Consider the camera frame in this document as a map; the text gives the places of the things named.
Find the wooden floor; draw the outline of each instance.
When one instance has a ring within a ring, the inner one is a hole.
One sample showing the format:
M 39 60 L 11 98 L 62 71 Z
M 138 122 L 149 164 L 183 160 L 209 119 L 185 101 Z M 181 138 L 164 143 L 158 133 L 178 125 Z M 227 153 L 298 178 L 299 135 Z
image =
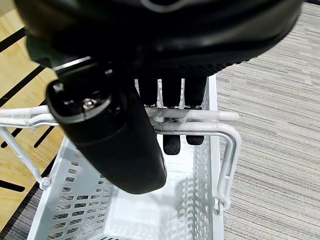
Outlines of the wooden floor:
M 17 19 L 12 10 L 0 17 L 0 39 L 22 27 Z M 0 53 L 1 96 L 37 67 L 23 41 Z M 2 107 L 39 105 L 54 77 L 42 71 Z M 320 240 L 320 7 L 305 3 L 284 41 L 220 72 L 217 87 L 219 108 L 240 114 L 234 126 L 243 139 L 231 208 L 224 214 L 225 239 Z M 62 138 L 55 129 L 34 149 L 44 131 L 23 130 L 16 137 L 41 170 Z M 35 181 L 7 147 L 0 148 L 0 180 L 25 187 L 0 188 L 3 226 Z M 41 196 L 37 188 L 32 193 L 0 239 L 26 239 Z
M 0 42 L 22 27 L 23 24 L 11 1 L 1 0 Z M 2 109 L 40 105 L 45 99 L 46 85 L 56 78 L 52 70 L 43 70 L 29 59 L 25 41 L 23 37 L 0 52 L 0 107 Z M 24 129 L 16 136 L 17 142 L 21 144 L 41 173 L 57 154 L 63 138 L 63 132 L 55 127 L 35 148 L 35 143 L 47 130 L 48 127 Z M 10 131 L 17 132 L 14 128 L 11 128 Z M 4 147 L 2 143 L 3 139 L 0 137 L 0 231 L 35 184 L 26 166 L 8 146 Z M 5 186 L 8 187 L 7 183 L 22 187 L 24 190 L 19 192 L 7 189 L 5 188 Z

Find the silver bolt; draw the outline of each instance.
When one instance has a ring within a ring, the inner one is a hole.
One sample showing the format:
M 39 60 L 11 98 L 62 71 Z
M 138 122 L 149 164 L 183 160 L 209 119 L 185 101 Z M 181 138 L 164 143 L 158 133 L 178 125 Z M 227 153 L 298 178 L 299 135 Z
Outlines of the silver bolt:
M 91 98 L 86 98 L 83 100 L 83 108 L 85 110 L 93 109 L 97 104 L 97 101 Z

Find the black rubber finger pad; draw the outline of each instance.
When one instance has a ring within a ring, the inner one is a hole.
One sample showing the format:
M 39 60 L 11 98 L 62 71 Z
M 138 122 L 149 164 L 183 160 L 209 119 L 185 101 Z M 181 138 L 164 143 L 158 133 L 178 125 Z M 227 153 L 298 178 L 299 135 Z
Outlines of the black rubber finger pad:
M 167 155 L 180 153 L 180 135 L 163 135 L 163 151 Z
M 186 136 L 186 142 L 190 145 L 201 145 L 204 142 L 205 137 L 204 136 Z

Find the black mechanical arm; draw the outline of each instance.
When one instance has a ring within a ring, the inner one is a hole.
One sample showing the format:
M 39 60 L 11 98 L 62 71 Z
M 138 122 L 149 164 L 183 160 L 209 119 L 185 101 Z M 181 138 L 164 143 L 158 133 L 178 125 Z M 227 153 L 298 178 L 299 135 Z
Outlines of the black mechanical arm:
M 144 106 L 200 109 L 208 76 L 248 61 L 293 28 L 303 0 L 15 0 L 30 58 L 55 70 L 50 112 L 83 155 L 132 194 L 166 168 Z M 138 79 L 140 96 L 134 79 Z M 199 145 L 203 136 L 187 136 Z M 180 137 L 165 135 L 166 154 Z

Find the metal screw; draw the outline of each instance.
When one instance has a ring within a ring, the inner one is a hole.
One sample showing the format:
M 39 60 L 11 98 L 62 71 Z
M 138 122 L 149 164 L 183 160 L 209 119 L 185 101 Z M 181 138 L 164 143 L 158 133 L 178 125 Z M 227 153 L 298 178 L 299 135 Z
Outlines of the metal screw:
M 64 85 L 60 82 L 60 83 L 57 83 L 55 85 L 53 85 L 53 89 L 56 93 L 59 93 L 59 92 L 63 92 L 64 90 Z
M 91 98 L 86 98 L 83 100 L 83 108 L 85 110 L 93 109 L 97 104 L 97 101 Z

